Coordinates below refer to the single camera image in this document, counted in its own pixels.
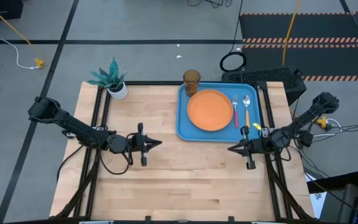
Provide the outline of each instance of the potted plant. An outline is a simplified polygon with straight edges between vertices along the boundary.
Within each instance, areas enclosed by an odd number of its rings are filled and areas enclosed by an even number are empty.
[[[98,85],[107,88],[107,91],[115,100],[121,100],[125,98],[125,96],[128,94],[128,89],[124,82],[126,73],[122,74],[120,77],[118,76],[118,65],[116,59],[114,59],[114,57],[112,58],[109,74],[101,68],[99,68],[99,71],[100,74],[95,71],[91,71],[91,74],[99,79],[98,81],[89,80],[87,82],[92,85]]]

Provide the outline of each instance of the wooden table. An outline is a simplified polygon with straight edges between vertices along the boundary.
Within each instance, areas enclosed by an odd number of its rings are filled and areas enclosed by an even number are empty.
[[[148,154],[148,166],[140,165],[134,154],[134,165],[124,175],[111,175],[102,166],[93,204],[94,220],[204,220],[273,221],[274,214],[264,156],[255,155],[256,169],[246,169],[246,158],[227,148],[232,144],[187,142],[175,131],[177,91],[179,86],[129,86],[124,100],[110,103],[107,125],[118,134],[135,132],[143,122],[149,137],[163,141]],[[97,88],[83,83],[74,116],[90,124]],[[291,123],[290,111],[282,83],[268,83],[276,127]],[[101,120],[104,100],[98,124]],[[261,102],[267,120],[264,101]],[[68,140],[65,157],[78,147],[76,139]],[[292,160],[283,161],[289,191],[311,215],[313,209],[299,153],[290,149]],[[57,184],[51,215],[57,214],[77,190],[85,150],[63,167]],[[123,170],[121,155],[103,152],[111,170]],[[279,190],[280,211],[285,217]],[[83,196],[81,213],[85,213],[88,193]]]

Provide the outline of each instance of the spoon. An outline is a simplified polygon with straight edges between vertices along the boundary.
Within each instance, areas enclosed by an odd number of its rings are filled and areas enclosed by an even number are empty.
[[[242,99],[242,104],[246,106],[246,121],[247,121],[248,128],[250,128],[249,113],[248,113],[248,106],[250,105],[250,103],[251,103],[251,99],[249,98],[248,95],[245,95],[244,98]]]

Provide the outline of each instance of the fork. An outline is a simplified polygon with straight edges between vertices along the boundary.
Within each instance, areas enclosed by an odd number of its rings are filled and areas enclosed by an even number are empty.
[[[239,118],[237,116],[237,95],[233,95],[232,104],[234,107],[234,125],[236,128],[239,128]]]

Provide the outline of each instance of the yellow spoon handle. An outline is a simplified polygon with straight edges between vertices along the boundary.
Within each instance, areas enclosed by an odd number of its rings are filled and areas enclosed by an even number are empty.
[[[246,120],[247,120],[247,126],[248,126],[248,128],[251,128],[251,125],[250,125],[250,122],[249,122],[248,108],[246,108]]]

